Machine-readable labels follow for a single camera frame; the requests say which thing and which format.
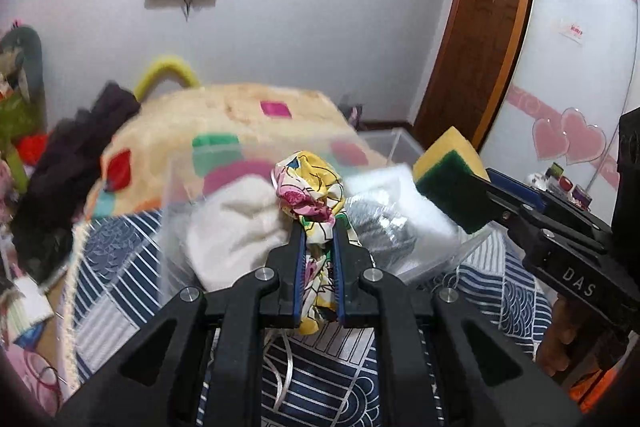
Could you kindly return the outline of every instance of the white string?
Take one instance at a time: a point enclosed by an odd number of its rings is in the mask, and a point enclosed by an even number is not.
[[[266,357],[267,351],[270,349],[271,344],[275,340],[276,336],[273,334],[274,331],[277,331],[282,336],[282,342],[284,343],[284,349],[287,353],[287,374],[284,379],[284,384],[282,383],[282,376],[280,372],[277,370],[273,362]],[[285,330],[270,330],[267,333],[267,336],[264,339],[264,350],[262,352],[262,358],[264,362],[267,364],[271,372],[276,377],[276,386],[278,390],[276,391],[276,401],[273,404],[273,410],[277,411],[282,403],[284,402],[287,393],[289,392],[289,386],[291,385],[291,378],[293,377],[293,353],[291,352],[291,345],[289,344],[289,338],[287,337],[287,331]]]

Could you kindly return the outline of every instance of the yellow sponge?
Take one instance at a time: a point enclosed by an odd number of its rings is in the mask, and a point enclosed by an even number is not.
[[[486,218],[465,194],[470,174],[489,181],[480,156],[455,127],[438,138],[414,164],[414,182],[418,192],[467,233],[480,230]]]

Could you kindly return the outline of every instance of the brown door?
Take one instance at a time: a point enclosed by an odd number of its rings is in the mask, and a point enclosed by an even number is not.
[[[518,0],[454,0],[415,136],[430,146],[450,126],[471,141],[504,59]]]

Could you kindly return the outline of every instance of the yellow handle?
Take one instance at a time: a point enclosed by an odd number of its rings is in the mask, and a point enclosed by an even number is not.
[[[182,60],[180,57],[160,57],[149,66],[145,71],[145,75],[133,90],[133,95],[136,100],[141,102],[148,94],[149,91],[156,85],[160,78],[160,73],[163,71],[173,71],[180,76],[184,82],[185,87],[200,87],[195,73],[191,70],[190,66]]]

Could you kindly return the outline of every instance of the heart decal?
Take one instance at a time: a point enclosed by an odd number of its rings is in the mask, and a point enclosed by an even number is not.
[[[607,137],[602,129],[597,125],[587,125],[584,115],[574,107],[562,113],[561,128],[569,139],[567,165],[599,158],[607,146]]]
[[[566,133],[556,132],[548,118],[541,118],[533,123],[533,145],[539,160],[563,156],[570,146]]]

